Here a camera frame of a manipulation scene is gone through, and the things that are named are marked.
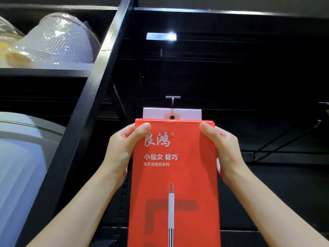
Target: product box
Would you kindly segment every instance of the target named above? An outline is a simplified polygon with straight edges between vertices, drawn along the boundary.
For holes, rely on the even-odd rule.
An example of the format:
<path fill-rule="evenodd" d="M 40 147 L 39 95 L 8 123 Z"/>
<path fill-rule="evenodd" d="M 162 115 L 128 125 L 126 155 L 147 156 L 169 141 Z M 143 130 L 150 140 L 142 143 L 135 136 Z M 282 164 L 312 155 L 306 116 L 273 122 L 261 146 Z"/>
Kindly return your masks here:
<path fill-rule="evenodd" d="M 128 247 L 220 247 L 217 152 L 202 121 L 137 119 L 136 127 L 145 122 L 151 132 L 134 149 Z"/>

